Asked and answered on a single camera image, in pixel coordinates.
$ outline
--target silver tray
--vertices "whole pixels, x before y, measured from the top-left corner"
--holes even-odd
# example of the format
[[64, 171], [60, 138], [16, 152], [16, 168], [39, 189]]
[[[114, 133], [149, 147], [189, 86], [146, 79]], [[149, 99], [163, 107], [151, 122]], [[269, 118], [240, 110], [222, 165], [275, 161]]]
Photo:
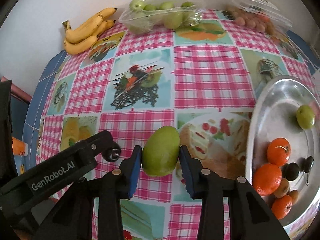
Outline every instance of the silver tray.
[[[252, 182], [252, 173], [267, 163], [267, 147], [275, 138], [286, 138], [291, 145], [291, 156], [288, 163], [299, 165], [303, 158], [313, 156], [314, 166], [307, 174], [301, 172], [299, 177], [290, 181], [290, 190], [297, 189], [298, 202], [292, 206], [289, 214], [280, 220], [284, 227], [290, 226], [310, 207], [320, 187], [320, 155], [319, 133], [317, 127], [320, 121], [309, 130], [303, 130], [298, 125], [295, 113], [301, 105], [312, 105], [316, 116], [319, 116], [320, 106], [310, 90], [291, 76], [278, 76], [272, 79], [263, 89], [255, 105], [251, 118], [248, 141], [245, 176]], [[263, 199], [271, 206], [274, 196]]]

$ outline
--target banana bunch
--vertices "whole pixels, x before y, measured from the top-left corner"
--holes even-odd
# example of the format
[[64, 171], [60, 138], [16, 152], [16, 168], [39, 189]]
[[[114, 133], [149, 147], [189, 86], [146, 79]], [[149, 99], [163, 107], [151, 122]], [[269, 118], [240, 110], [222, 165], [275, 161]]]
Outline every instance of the banana bunch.
[[117, 8], [105, 8], [75, 30], [72, 30], [69, 21], [63, 22], [62, 25], [66, 31], [63, 45], [66, 52], [75, 55], [91, 48], [97, 42], [99, 36], [115, 24], [115, 20], [107, 20], [107, 18], [116, 11]]

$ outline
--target banana stem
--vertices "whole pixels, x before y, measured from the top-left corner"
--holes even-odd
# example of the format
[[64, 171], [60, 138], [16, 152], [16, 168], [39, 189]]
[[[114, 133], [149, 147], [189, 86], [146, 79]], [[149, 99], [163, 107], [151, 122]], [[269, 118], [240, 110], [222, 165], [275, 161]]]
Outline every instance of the banana stem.
[[64, 31], [66, 32], [68, 29], [71, 29], [71, 26], [69, 24], [69, 21], [65, 21], [62, 23], [63, 27], [64, 27]]

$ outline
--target table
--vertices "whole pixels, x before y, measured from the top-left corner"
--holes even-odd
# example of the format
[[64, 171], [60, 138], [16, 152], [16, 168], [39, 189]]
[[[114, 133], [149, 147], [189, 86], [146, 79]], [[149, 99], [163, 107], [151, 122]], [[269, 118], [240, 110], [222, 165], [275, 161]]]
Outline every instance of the table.
[[[221, 11], [206, 10], [203, 19], [201, 30], [159, 27], [140, 36], [118, 23], [92, 49], [58, 54], [38, 84], [36, 93], [44, 91], [38, 114], [28, 112], [29, 159], [35, 155], [38, 164], [105, 129], [122, 156], [107, 163], [98, 155], [98, 166], [85, 177], [100, 178], [129, 157], [134, 145], [143, 146], [155, 130], [171, 125], [205, 167], [225, 177], [244, 175], [252, 109], [266, 82], [287, 74], [318, 95], [303, 57], [285, 36], [270, 38], [239, 27]], [[213, 144], [214, 156], [224, 161], [212, 160]], [[318, 205], [317, 199], [300, 221], [285, 228], [292, 239], [308, 227], [305, 221], [312, 222]], [[141, 169], [134, 197], [121, 201], [121, 208], [125, 239], [196, 239], [201, 202], [185, 191], [179, 164], [160, 178]], [[230, 239], [227, 199], [224, 211], [224, 238]]]

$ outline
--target plastic container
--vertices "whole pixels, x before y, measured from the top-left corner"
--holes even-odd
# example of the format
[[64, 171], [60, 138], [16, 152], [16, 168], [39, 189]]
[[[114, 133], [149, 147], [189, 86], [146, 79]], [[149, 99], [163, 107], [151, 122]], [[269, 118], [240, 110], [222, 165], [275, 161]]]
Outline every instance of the plastic container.
[[[181, 7], [182, 3], [191, 1], [194, 5]], [[157, 10], [133, 11], [128, 5], [119, 18], [129, 31], [134, 34], [150, 32], [156, 25], [164, 25], [168, 29], [177, 29], [181, 26], [195, 26], [202, 20], [204, 11], [203, 1], [194, 0], [142, 0], [144, 5], [155, 5]], [[174, 8], [159, 10], [164, 2], [173, 2]]]
[[[266, 32], [270, 35], [273, 34], [273, 27], [283, 33], [286, 33], [292, 27], [292, 22], [285, 18], [280, 10], [268, 0], [231, 0], [227, 8], [228, 11], [230, 11], [230, 5], [249, 13], [246, 14], [249, 17], [258, 18], [262, 24], [269, 23], [266, 26]], [[238, 16], [242, 11], [234, 14], [234, 16]]]

